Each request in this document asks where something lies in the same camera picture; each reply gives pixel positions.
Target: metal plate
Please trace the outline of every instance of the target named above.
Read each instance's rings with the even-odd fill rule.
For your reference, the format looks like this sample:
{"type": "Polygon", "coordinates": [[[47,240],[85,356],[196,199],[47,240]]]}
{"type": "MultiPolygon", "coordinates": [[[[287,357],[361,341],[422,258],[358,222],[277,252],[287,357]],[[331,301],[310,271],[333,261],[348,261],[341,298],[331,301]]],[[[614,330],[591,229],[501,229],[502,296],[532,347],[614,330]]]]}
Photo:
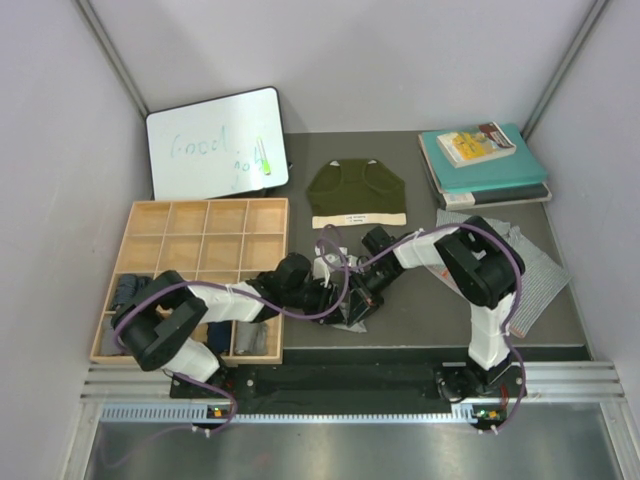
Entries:
{"type": "MultiPolygon", "coordinates": [[[[524,402],[554,402],[554,403],[585,403],[585,402],[601,402],[601,401],[615,401],[624,402],[624,391],[620,385],[618,374],[611,362],[527,362],[527,390],[528,396],[524,399],[524,402]]],[[[274,375],[278,373],[279,367],[268,367],[273,369],[274,375]]],[[[281,368],[287,369],[287,365],[283,365],[281,368]]],[[[429,385],[430,373],[428,366],[424,365],[422,371],[415,368],[407,370],[407,372],[414,372],[417,377],[413,380],[420,380],[425,386],[429,385]]],[[[323,389],[315,388],[315,398],[322,394],[323,389]]],[[[327,389],[324,389],[327,395],[327,403],[340,402],[345,404],[343,399],[337,398],[335,389],[339,385],[329,384],[327,389]]],[[[359,391],[355,390],[353,385],[349,386],[349,395],[353,403],[353,410],[351,412],[296,412],[296,413],[365,413],[362,408],[357,408],[360,399],[357,398],[359,391]]],[[[212,399],[171,399],[169,398],[169,390],[171,387],[171,380],[164,376],[161,372],[142,372],[135,365],[130,366],[109,366],[109,365],[91,365],[89,374],[85,381],[84,388],[82,390],[83,402],[110,402],[110,403],[159,403],[159,402],[171,402],[171,403],[183,403],[190,404],[194,402],[205,404],[225,404],[224,400],[212,400],[212,399]]],[[[412,391],[407,390],[408,394],[412,396],[407,397],[409,400],[414,401],[414,408],[409,409],[408,402],[404,405],[398,405],[400,396],[397,394],[397,388],[388,389],[389,404],[394,405],[397,411],[393,413],[444,413],[445,410],[435,410],[423,408],[427,406],[424,402],[420,401],[420,394],[415,395],[415,389],[412,391]]],[[[491,403],[495,402],[495,399],[491,398],[475,398],[469,399],[469,403],[491,403]]],[[[444,405],[442,402],[438,404],[430,405],[432,408],[442,408],[444,405]]],[[[300,405],[292,405],[290,410],[295,408],[300,409],[300,405]]],[[[243,413],[274,413],[270,411],[251,411],[243,413]]],[[[368,411],[366,413],[384,413],[379,411],[368,411]]]]}
{"type": "MultiPolygon", "coordinates": [[[[107,404],[102,411],[105,423],[222,423],[208,418],[207,405],[137,403],[107,404]]],[[[421,424],[421,423],[476,423],[471,405],[451,405],[451,413],[424,413],[405,415],[236,415],[234,424],[421,424]]]]}
{"type": "Polygon", "coordinates": [[[238,425],[209,440],[158,424],[101,424],[107,461],[86,480],[621,479],[599,405],[524,405],[504,433],[467,425],[238,425]]]}

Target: clothing tag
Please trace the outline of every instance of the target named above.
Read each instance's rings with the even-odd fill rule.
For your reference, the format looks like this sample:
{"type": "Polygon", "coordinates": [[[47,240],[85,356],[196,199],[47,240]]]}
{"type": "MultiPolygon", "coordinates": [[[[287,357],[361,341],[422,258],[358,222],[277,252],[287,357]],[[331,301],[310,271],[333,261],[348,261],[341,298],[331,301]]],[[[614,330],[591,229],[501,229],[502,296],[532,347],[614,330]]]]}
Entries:
{"type": "Polygon", "coordinates": [[[344,220],[347,225],[356,225],[358,223],[367,223],[367,218],[369,215],[360,214],[360,215],[345,215],[344,220]]]}

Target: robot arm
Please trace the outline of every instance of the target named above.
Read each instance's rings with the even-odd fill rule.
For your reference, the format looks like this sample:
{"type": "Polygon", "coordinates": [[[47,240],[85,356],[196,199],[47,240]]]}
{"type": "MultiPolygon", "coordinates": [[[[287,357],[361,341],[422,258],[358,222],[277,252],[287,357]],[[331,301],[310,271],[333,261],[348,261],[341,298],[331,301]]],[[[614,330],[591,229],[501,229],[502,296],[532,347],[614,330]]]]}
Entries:
{"type": "MultiPolygon", "coordinates": [[[[484,220],[467,221],[500,239],[484,220]]],[[[452,227],[437,233],[405,235],[392,254],[385,255],[367,270],[349,277],[349,293],[342,308],[323,317],[320,323],[352,325],[377,310],[384,300],[381,292],[405,270],[444,263],[461,293],[471,302],[471,365],[481,385],[490,385],[508,368],[509,351],[501,338],[500,325],[514,300],[515,275],[502,252],[479,235],[452,227]]],[[[362,240],[372,255],[397,243],[384,229],[376,227],[362,240]]],[[[521,273],[524,264],[506,243],[521,273]]],[[[118,325],[137,305],[170,285],[184,280],[174,271],[160,275],[125,304],[112,318],[122,343],[133,354],[142,370],[167,369],[207,382],[220,367],[220,360],[209,348],[189,336],[202,323],[236,320],[260,322],[277,312],[260,299],[281,307],[301,309],[305,314],[322,313],[339,295],[338,285],[325,278],[313,278],[311,263],[299,254],[289,254],[276,270],[263,272],[253,280],[220,289],[189,286],[157,298],[118,330],[118,325]],[[246,292],[250,297],[235,292],[246,292]],[[164,318],[158,307],[170,310],[164,318]]]]}
{"type": "MultiPolygon", "coordinates": [[[[479,217],[468,220],[500,239],[479,217]]],[[[506,243],[524,273],[520,256],[506,243]]],[[[515,297],[516,277],[502,252],[491,242],[468,230],[451,228],[410,240],[393,250],[404,269],[446,265],[460,292],[471,306],[469,357],[484,371],[498,367],[509,349],[502,339],[501,325],[515,297]]]]}

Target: white wall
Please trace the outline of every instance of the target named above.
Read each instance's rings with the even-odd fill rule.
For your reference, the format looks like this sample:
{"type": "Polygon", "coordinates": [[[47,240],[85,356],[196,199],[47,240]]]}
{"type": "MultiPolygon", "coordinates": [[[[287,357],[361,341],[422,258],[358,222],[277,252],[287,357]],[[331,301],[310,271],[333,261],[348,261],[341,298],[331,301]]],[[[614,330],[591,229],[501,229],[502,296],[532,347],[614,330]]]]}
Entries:
{"type": "Polygon", "coordinates": [[[595,353],[640,424],[640,3],[611,2],[534,132],[549,205],[595,353]]]}
{"type": "Polygon", "coordinates": [[[144,126],[69,0],[0,16],[0,476],[53,478],[135,198],[144,126]]]}
{"type": "Polygon", "coordinates": [[[151,111],[265,85],[288,132],[523,126],[585,0],[91,0],[151,111]]]}

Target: teal book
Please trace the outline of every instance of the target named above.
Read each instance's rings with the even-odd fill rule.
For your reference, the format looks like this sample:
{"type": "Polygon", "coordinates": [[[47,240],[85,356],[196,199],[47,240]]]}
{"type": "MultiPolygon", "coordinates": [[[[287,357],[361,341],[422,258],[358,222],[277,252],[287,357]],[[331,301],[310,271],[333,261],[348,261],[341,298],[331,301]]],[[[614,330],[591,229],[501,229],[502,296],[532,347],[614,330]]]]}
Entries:
{"type": "Polygon", "coordinates": [[[455,168],[445,157],[436,138],[452,130],[424,132],[420,134],[427,150],[431,166],[438,176],[440,186],[449,192],[477,192],[499,188],[518,187],[543,183],[548,173],[535,159],[514,123],[500,125],[509,140],[516,145],[516,152],[477,165],[455,168]]]}

